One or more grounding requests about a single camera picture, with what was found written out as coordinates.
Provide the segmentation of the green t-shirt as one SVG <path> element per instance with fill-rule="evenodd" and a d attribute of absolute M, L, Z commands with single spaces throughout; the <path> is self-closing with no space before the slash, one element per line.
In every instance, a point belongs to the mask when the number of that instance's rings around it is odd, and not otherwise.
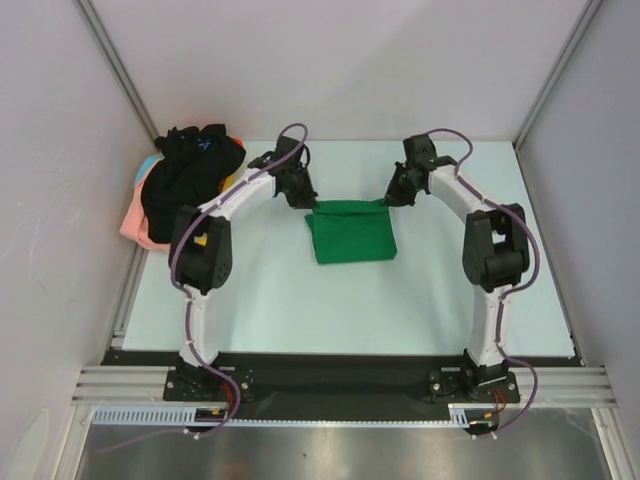
<path fill-rule="evenodd" d="M 320 265 L 393 260 L 397 246 L 381 200 L 320 201 L 305 217 Z"/>

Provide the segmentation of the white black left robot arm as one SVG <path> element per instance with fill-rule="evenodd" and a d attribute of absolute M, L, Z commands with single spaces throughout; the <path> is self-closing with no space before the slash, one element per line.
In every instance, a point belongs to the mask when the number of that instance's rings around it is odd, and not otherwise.
<path fill-rule="evenodd" d="M 221 387 L 221 376 L 212 369 L 220 347 L 206 339 L 206 308 L 211 294 L 231 274 L 232 222 L 280 194 L 293 209 L 315 207 L 310 160 L 304 141 L 282 135 L 273 150 L 251 161 L 216 198 L 198 207 L 184 206 L 177 214 L 169 268 L 173 286 L 185 297 L 185 319 L 176 370 L 199 399 L 214 397 Z"/>

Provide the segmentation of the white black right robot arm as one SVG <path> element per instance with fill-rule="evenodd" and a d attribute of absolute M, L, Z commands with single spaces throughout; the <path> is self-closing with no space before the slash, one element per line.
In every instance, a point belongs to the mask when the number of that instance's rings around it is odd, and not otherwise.
<path fill-rule="evenodd" d="M 461 176 L 459 162 L 437 153 L 429 134 L 404 139 L 403 149 L 405 160 L 395 164 L 383 203 L 412 206 L 423 191 L 464 224 L 462 268 L 474 288 L 473 322 L 453 392 L 484 401 L 509 373 L 502 341 L 506 300 L 530 265 L 524 210 L 491 202 Z"/>

